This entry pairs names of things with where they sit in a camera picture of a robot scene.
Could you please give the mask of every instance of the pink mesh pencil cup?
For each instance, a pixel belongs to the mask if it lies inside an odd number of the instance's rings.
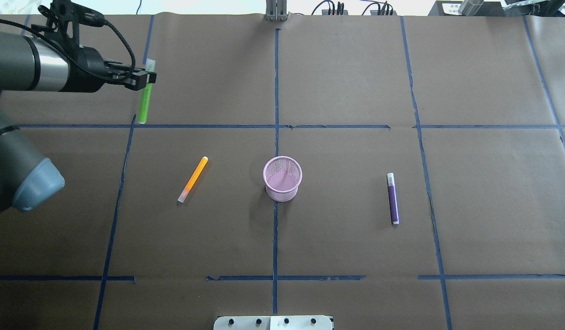
[[[297,194],[303,171],[295,159],[278,156],[266,163],[262,178],[270,198],[276,201],[289,201]]]

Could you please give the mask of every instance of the table surface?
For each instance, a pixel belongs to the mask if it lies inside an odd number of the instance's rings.
[[[119,86],[0,98],[66,178],[0,215],[0,329],[565,329],[565,19],[108,19],[156,60],[146,125]],[[303,168],[288,203],[276,155]]]

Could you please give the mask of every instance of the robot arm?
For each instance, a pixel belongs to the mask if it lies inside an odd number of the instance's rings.
[[[96,92],[105,83],[140,90],[156,82],[156,73],[135,67],[134,54],[121,33],[92,9],[70,0],[40,6],[46,25],[31,28],[32,36],[0,32],[0,93],[2,90]],[[79,44],[79,25],[107,25],[126,46],[131,65],[102,58],[94,48]],[[72,35],[67,34],[72,28]],[[64,186],[60,172],[0,110],[0,212],[10,206],[30,211]]]

